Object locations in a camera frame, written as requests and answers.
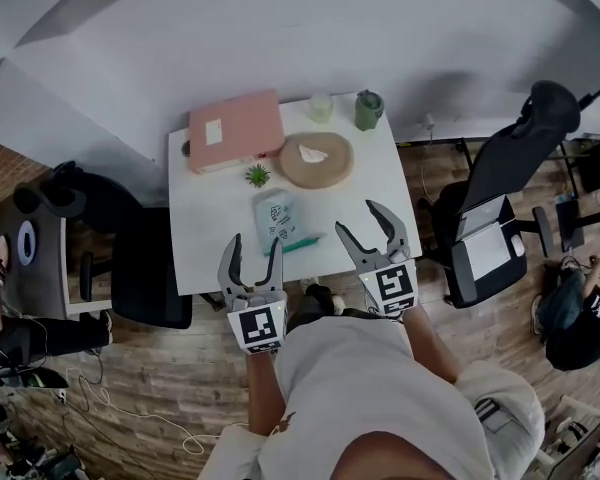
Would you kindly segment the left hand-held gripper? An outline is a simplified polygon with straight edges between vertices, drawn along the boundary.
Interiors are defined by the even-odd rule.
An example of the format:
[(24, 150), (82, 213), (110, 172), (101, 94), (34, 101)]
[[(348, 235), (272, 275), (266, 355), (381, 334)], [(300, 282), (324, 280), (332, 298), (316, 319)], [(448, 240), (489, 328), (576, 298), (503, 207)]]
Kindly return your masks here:
[(236, 341), (248, 355), (278, 349), (286, 339), (287, 293), (283, 290), (283, 247), (271, 244), (265, 278), (247, 292), (241, 280), (242, 237), (237, 233), (222, 255), (217, 272), (228, 321)]

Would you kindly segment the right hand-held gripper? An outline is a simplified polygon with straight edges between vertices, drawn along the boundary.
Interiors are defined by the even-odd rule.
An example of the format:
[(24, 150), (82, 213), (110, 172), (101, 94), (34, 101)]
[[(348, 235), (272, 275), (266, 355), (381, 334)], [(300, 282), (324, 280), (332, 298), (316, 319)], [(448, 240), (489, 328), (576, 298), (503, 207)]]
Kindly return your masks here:
[(358, 277), (366, 293), (366, 311), (396, 320), (418, 303), (416, 263), (404, 223), (384, 205), (369, 199), (365, 203), (387, 238), (387, 265), (381, 266), (383, 256), (377, 248), (365, 249), (344, 224), (337, 221), (335, 231), (356, 270), (364, 271)]

